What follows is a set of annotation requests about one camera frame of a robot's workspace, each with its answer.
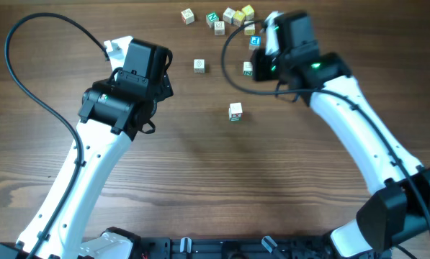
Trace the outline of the green base tower block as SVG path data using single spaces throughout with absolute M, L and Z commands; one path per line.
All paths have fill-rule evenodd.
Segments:
M 242 113 L 234 113 L 231 109 L 229 110 L 229 120 L 234 121 L 240 121 L 242 117 Z

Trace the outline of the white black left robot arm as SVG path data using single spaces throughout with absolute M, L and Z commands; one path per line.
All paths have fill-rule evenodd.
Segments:
M 68 156 L 46 199 L 16 242 L 0 242 L 0 258 L 141 258 L 141 238 L 116 227 L 84 242 L 94 205 L 119 159 L 157 103 L 173 95 L 172 52 L 131 36 L 105 43 L 113 72 L 87 89 Z

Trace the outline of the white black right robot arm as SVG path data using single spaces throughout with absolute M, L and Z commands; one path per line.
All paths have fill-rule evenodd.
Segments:
M 355 219 L 331 232 L 336 254 L 383 253 L 430 232 L 430 168 L 396 140 L 346 63 L 320 53 L 310 16 L 272 12 L 263 28 L 266 45 L 252 57 L 254 80 L 295 91 L 339 138 L 370 194 Z

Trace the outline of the green N block lower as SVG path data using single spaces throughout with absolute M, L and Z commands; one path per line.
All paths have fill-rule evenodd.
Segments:
M 243 75 L 244 76 L 252 76 L 253 75 L 253 65 L 249 61 L 245 61 L 243 63 Z

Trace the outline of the blue P letter block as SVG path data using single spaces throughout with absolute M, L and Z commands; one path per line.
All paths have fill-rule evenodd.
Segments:
M 249 41 L 249 50 L 257 50 L 261 47 L 260 36 L 252 35 Z

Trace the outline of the yellow white picture block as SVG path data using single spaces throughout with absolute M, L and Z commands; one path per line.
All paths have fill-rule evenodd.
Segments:
M 245 35 L 251 36 L 255 34 L 256 29 L 255 29 L 254 21 L 245 21 L 244 25 L 245 25 L 245 28 L 243 31 Z

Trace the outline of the yellow block left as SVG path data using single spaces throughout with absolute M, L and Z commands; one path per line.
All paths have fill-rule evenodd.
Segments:
M 242 11 L 237 10 L 233 15 L 233 24 L 240 27 L 244 23 L 245 18 L 246 15 Z

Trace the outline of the yellow block top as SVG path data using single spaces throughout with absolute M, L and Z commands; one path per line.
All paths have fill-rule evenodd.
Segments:
M 245 14 L 245 20 L 250 21 L 254 19 L 255 11 L 253 7 L 249 4 L 241 9 L 241 11 Z

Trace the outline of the white M picture block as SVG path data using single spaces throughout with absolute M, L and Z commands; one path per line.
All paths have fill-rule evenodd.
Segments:
M 214 34 L 215 35 L 224 35 L 225 34 L 225 22 L 224 21 L 214 22 Z

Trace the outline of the white blue picture block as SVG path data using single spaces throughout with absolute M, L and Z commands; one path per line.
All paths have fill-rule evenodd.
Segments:
M 228 24 L 233 23 L 233 16 L 236 13 L 234 9 L 231 9 L 230 7 L 227 7 L 226 10 L 223 12 L 223 21 L 227 22 Z

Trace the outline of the green Z white block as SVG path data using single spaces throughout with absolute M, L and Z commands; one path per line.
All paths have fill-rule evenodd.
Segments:
M 204 59 L 194 59 L 194 72 L 195 73 L 205 73 L 205 60 Z

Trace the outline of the green N letter block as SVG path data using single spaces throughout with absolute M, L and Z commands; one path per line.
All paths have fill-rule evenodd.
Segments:
M 219 20 L 219 16 L 216 12 L 210 12 L 206 15 L 206 22 L 210 29 L 212 29 L 214 27 L 215 22 L 218 22 Z

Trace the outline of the red picture block far left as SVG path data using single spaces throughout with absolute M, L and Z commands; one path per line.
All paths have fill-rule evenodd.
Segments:
M 181 14 L 182 14 L 182 21 L 185 24 L 191 24 L 195 21 L 194 13 L 190 8 L 181 11 Z

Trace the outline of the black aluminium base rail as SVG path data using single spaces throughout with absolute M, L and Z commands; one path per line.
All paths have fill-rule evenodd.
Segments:
M 277 245 L 269 251 L 256 239 L 170 239 L 143 237 L 137 247 L 112 233 L 81 245 L 77 258 L 338 258 L 324 236 L 298 236 L 272 239 Z

